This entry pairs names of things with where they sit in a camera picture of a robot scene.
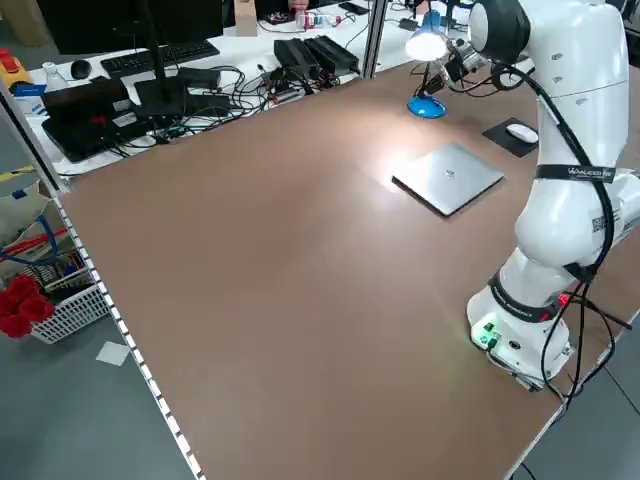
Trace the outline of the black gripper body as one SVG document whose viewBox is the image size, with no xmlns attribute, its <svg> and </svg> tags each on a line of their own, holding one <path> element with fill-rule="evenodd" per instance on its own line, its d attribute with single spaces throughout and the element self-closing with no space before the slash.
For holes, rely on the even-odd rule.
<svg viewBox="0 0 640 480">
<path fill-rule="evenodd" d="M 452 49 L 443 64 L 443 76 L 446 80 L 461 80 L 469 74 L 465 64 L 468 53 L 465 50 Z"/>
</svg>

